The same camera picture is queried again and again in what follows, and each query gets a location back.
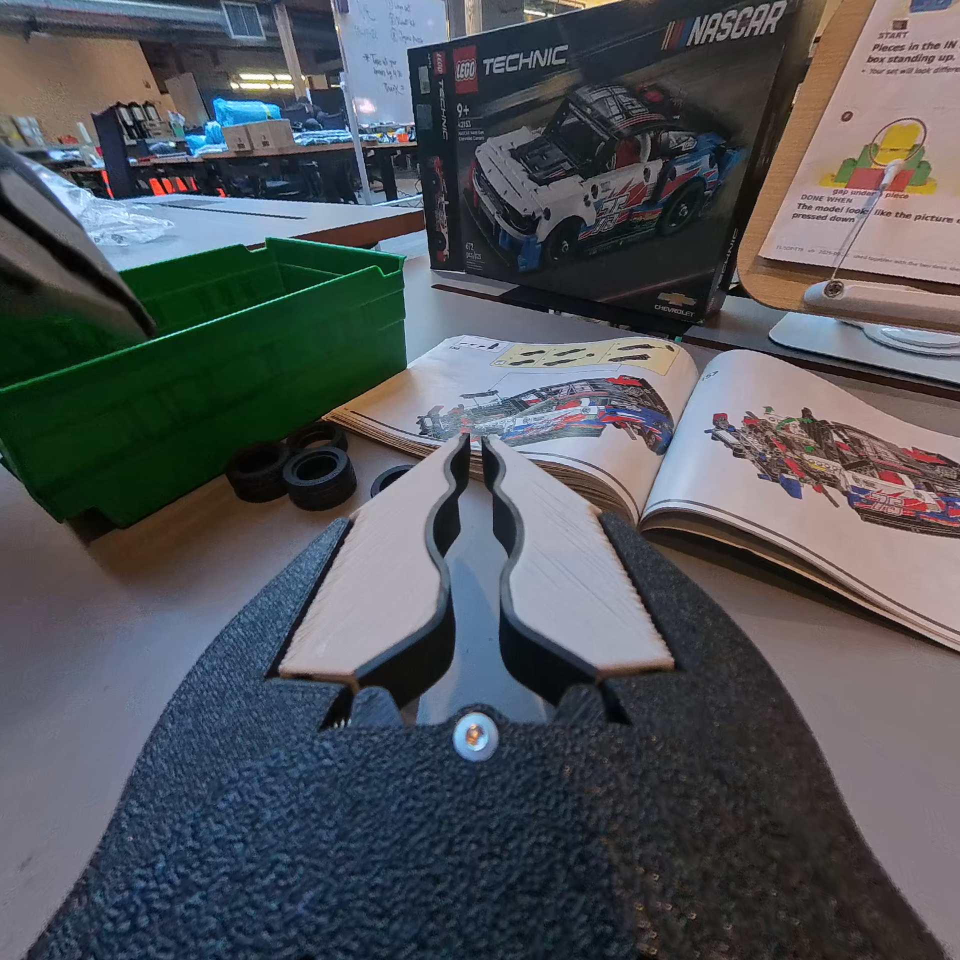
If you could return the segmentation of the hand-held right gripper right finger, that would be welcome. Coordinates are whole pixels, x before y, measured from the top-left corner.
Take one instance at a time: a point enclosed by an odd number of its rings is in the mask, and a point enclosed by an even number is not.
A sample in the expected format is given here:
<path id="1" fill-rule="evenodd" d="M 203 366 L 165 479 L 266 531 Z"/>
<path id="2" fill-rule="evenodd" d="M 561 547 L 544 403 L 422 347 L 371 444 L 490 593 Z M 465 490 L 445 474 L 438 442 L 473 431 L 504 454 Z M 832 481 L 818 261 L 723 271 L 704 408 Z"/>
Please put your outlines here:
<path id="1" fill-rule="evenodd" d="M 520 683 L 602 683 L 674 659 L 601 512 L 498 438 L 484 440 L 493 533 L 506 551 L 499 644 Z"/>

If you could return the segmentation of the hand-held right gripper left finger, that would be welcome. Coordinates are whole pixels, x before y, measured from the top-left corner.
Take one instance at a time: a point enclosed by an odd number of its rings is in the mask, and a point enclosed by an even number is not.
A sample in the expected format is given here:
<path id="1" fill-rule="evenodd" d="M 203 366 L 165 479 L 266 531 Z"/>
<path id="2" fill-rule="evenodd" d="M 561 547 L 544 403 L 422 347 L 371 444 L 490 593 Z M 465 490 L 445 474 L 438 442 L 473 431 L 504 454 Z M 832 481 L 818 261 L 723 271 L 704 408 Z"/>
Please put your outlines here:
<path id="1" fill-rule="evenodd" d="M 351 689 L 429 689 L 453 660 L 445 556 L 460 532 L 469 434 L 451 438 L 355 510 L 304 606 L 279 676 Z"/>

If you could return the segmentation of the green plastic bin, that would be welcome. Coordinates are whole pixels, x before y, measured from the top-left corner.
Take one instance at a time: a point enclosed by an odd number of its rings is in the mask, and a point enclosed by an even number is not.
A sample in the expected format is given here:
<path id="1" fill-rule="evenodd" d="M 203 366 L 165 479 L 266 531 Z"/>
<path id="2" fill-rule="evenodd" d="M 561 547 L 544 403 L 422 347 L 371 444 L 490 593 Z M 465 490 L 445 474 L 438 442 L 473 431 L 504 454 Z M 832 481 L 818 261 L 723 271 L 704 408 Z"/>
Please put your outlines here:
<path id="1" fill-rule="evenodd" d="M 5 387 L 2 466 L 126 527 L 406 368 L 404 257 L 300 239 L 122 270 L 148 342 Z"/>

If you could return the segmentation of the clear plastic bag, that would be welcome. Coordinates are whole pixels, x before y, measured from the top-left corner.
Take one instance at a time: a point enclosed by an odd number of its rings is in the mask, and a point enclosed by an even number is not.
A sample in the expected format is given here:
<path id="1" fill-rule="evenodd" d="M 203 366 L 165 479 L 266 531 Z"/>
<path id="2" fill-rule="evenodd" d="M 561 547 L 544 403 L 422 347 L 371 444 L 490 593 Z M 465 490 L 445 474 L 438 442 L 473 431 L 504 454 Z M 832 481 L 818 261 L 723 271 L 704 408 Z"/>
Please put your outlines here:
<path id="1" fill-rule="evenodd" d="M 127 207 L 113 199 L 98 198 L 89 190 L 29 158 L 25 159 L 25 163 L 100 247 L 145 244 L 174 232 L 174 222 Z"/>

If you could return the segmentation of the open instruction book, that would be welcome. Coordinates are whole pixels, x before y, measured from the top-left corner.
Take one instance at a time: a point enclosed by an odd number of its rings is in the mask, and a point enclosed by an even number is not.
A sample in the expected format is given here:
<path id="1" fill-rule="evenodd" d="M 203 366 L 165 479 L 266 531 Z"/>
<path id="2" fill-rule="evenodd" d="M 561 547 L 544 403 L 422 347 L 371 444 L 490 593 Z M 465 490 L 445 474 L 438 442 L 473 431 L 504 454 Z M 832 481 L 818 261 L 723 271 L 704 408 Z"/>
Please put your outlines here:
<path id="1" fill-rule="evenodd" d="M 748 551 L 959 647 L 959 440 L 749 350 L 463 335 L 325 418 L 418 458 L 498 438 L 643 530 Z"/>

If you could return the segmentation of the white stand base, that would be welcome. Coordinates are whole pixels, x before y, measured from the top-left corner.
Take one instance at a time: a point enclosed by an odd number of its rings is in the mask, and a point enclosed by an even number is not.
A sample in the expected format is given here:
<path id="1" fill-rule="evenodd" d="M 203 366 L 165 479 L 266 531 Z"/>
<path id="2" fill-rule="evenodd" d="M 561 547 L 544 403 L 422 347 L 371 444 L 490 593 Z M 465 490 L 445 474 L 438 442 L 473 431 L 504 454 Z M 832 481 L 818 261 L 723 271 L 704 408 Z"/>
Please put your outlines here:
<path id="1" fill-rule="evenodd" d="M 769 332 L 796 352 L 959 385 L 959 295 L 853 279 L 811 285 Z"/>

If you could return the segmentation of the whiteboard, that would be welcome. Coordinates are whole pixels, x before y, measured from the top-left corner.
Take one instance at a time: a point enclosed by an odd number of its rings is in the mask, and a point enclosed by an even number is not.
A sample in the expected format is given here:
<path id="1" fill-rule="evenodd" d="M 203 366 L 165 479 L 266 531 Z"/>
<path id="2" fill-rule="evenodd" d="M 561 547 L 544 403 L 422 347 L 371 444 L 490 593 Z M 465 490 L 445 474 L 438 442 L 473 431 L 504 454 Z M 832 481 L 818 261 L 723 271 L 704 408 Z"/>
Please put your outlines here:
<path id="1" fill-rule="evenodd" d="M 361 127 L 414 122 L 408 50 L 448 39 L 443 1 L 334 1 L 346 93 Z"/>

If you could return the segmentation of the dark toy car box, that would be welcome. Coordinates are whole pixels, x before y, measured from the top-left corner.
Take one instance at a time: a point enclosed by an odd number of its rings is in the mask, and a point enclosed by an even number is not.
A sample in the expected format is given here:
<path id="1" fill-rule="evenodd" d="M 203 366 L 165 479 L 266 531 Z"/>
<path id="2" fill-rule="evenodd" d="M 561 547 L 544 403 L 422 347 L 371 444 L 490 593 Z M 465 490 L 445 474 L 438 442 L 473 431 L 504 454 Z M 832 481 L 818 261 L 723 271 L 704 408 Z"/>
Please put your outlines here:
<path id="1" fill-rule="evenodd" d="M 407 53 L 431 267 L 714 312 L 796 2 L 618 2 Z"/>

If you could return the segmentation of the printed instruction sheet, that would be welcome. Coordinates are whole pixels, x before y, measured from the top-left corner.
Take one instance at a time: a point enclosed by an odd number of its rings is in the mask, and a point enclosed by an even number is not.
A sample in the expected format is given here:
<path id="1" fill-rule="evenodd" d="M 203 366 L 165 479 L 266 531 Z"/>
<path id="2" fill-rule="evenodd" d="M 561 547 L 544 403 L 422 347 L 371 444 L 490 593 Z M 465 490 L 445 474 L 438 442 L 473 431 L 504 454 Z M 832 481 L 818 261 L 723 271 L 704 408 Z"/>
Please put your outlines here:
<path id="1" fill-rule="evenodd" d="M 874 2 L 761 254 L 958 285 L 958 2 Z"/>

